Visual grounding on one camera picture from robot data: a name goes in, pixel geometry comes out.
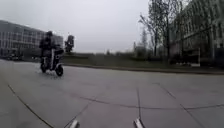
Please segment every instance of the curb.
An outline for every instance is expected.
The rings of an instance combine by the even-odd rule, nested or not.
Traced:
[[[204,75],[224,75],[224,71],[195,71],[188,69],[143,69],[143,68],[126,68],[126,67],[107,67],[107,66],[94,66],[94,65],[82,65],[82,64],[66,64],[65,66],[75,66],[84,68],[95,68],[95,69],[108,69],[108,70],[121,70],[121,71],[136,71],[136,72],[160,72],[160,73],[176,73],[176,74],[204,74]]]

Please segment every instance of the helmet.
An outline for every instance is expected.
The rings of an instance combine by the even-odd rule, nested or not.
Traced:
[[[53,33],[52,33],[52,31],[48,31],[48,32],[46,33],[46,35],[47,35],[47,36],[53,36]]]

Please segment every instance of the rider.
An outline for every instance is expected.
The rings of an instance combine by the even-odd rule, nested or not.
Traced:
[[[53,33],[52,31],[48,31],[46,33],[46,37],[41,39],[39,48],[41,49],[41,58],[42,57],[51,57],[51,50],[54,48],[55,43],[53,40]]]

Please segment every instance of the scooter wheel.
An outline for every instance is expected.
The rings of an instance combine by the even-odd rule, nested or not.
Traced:
[[[55,72],[58,76],[62,76],[63,75],[63,67],[62,66],[58,66],[56,69],[55,69]]]

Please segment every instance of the sky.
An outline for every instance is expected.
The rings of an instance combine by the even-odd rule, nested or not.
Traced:
[[[140,41],[148,0],[0,0],[0,19],[75,36],[75,51],[126,51]]]

